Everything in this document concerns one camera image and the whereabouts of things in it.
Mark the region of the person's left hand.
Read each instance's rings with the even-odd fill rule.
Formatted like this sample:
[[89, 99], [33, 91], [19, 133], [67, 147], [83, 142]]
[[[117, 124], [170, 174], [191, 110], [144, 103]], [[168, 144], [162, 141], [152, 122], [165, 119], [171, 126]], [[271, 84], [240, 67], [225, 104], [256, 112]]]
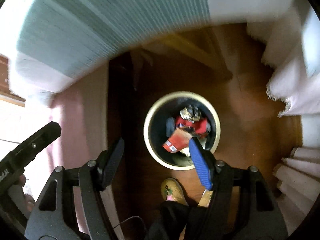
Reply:
[[[19, 177], [19, 184], [24, 187], [25, 186], [25, 183], [26, 183], [26, 178], [25, 178], [25, 175], [21, 175]], [[25, 194], [24, 195], [24, 198], [25, 198], [25, 203], [26, 203], [26, 208], [29, 212], [31, 212], [35, 206], [35, 200], [34, 198], [29, 195], [29, 194]]]

